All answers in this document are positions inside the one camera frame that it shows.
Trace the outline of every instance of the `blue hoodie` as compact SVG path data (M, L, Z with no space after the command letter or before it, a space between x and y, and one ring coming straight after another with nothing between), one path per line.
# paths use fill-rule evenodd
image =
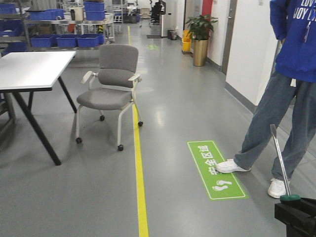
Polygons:
M316 0L271 0L270 10L276 38L286 39L276 58L276 71L316 82Z

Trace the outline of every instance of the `person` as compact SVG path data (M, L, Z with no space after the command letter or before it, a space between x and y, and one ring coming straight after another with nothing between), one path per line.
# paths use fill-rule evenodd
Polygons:
M316 132L316 1L270 0L270 22L282 49L276 57L265 92L234 159L216 165L221 173L250 171L267 146L270 124L279 125L292 99L295 104L292 128L282 151L286 175L290 181ZM276 158L272 167L268 194L285 195L282 169Z

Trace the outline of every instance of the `yellow floor line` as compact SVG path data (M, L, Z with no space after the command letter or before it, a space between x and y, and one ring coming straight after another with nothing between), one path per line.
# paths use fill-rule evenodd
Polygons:
M137 114L137 108L135 105L133 105L133 120L134 120L134 144L135 144L139 237L148 237L149 231L148 231L148 221L147 221L144 172L143 172L142 152L141 152L140 137L139 137L138 114Z
M131 36L130 36L130 26L127 26L127 31L128 31L128 44L132 45L132 39L131 39Z

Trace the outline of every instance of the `trash bin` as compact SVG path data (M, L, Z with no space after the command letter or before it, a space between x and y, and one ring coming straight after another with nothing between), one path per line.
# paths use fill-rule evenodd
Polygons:
M168 30L168 31L167 31L167 38L168 38L168 39L171 39L171 31L172 31L172 30Z
M177 32L176 31L170 31L170 35L171 35L171 40L177 39Z

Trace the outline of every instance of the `office chair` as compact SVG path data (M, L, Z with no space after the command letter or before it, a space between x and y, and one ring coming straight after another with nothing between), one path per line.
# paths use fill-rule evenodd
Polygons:
M151 27L151 24L154 25L155 23L159 23L161 8L162 6L160 4L155 4L152 8L152 15L150 17L149 27Z
M141 8L140 15L142 19L150 18L150 9L149 8Z
M99 110L100 121L105 118L103 111L121 110L118 116L118 150L123 151L120 143L121 117L133 104L138 113L138 126L143 125L135 101L135 88L141 82L140 75L135 74L138 49L124 44L104 44L100 46L99 54L99 72L89 71L81 81L84 84L90 79L89 90L77 98L80 105L76 117L76 142L82 142L79 136L79 115L82 107ZM101 87L92 88L95 78L99 79Z

